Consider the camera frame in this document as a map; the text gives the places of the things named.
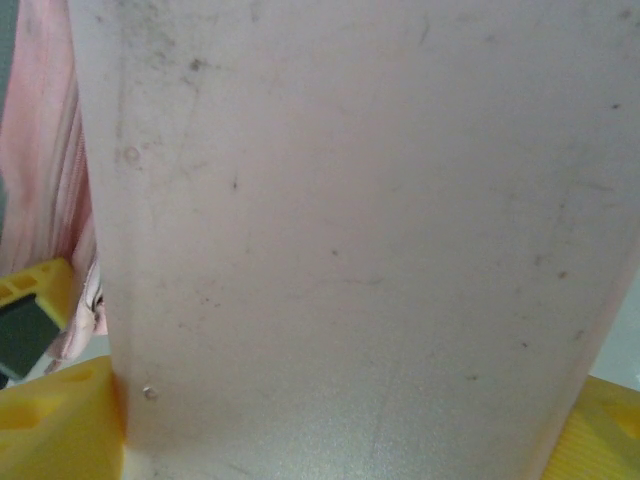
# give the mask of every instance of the dust spot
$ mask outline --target dust spot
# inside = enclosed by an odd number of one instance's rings
[[[262,17],[262,0],[253,0],[249,5],[251,11],[251,22],[258,23]]]
[[[422,28],[422,34],[420,35],[420,42],[418,43],[418,45],[422,45],[424,43],[424,41],[427,39],[427,36],[429,35],[429,30],[431,29],[431,24],[429,23],[429,15],[425,13],[424,17],[422,18],[424,27]]]
[[[622,10],[619,14],[618,14],[618,18],[620,20],[627,20],[628,18],[631,18],[631,14],[633,12],[631,11],[630,8],[625,8],[624,10]]]
[[[124,160],[136,170],[142,170],[142,167],[140,167],[140,152],[137,148],[127,147],[124,150]]]
[[[613,188],[596,182],[578,182],[576,183],[576,185],[580,187],[591,188],[593,190],[598,190],[599,192],[613,192]]]
[[[202,60],[200,60],[199,58],[194,58],[191,63],[189,64],[189,69],[192,72],[197,72],[198,70],[200,70],[200,68],[204,65],[204,62]]]

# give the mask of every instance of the yellow plastic base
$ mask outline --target yellow plastic base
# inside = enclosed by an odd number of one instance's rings
[[[0,391],[0,479],[119,480],[122,461],[108,356]]]
[[[64,330],[71,314],[73,270],[64,258],[56,258],[0,278],[0,307],[29,295],[51,320]]]
[[[640,479],[640,392],[589,377],[542,479]]]

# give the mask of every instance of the pink cloth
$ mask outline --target pink cloth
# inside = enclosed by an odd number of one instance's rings
[[[95,261],[95,233],[66,0],[20,2],[0,173],[7,192],[0,275],[62,256],[74,267],[79,291]],[[76,320],[53,356],[76,356],[88,343],[74,338]]]

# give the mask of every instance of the dark speck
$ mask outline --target dark speck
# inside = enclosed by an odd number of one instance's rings
[[[249,9],[251,10],[251,21],[253,23],[258,23],[260,21],[260,17],[262,16],[262,1],[253,0],[253,2],[251,2],[251,5],[249,5]]]
[[[198,70],[200,70],[200,67],[203,65],[202,60],[199,60],[197,58],[194,58],[193,61],[189,64],[189,68],[194,71],[197,72]]]

